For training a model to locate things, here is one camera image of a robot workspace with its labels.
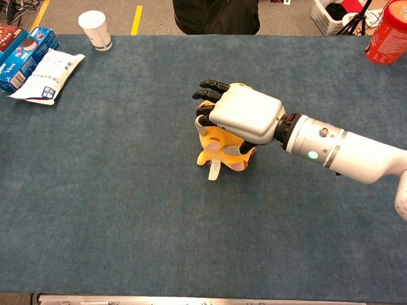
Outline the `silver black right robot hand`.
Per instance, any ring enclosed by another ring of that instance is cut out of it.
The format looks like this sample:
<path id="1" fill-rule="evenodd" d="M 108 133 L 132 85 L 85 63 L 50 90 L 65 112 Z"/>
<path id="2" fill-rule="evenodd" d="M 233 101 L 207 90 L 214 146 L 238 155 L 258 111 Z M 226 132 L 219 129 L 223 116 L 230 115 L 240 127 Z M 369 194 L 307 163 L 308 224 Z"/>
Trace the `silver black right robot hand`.
<path id="1" fill-rule="evenodd" d="M 242 83 L 230 85 L 215 80 L 200 83 L 192 98 L 214 103 L 210 109 L 197 111 L 195 126 L 201 136 L 214 126 L 243 139 L 240 145 L 226 146 L 228 155 L 245 155 L 258 145 L 275 139 L 278 123 L 286 114 L 282 102 Z"/>

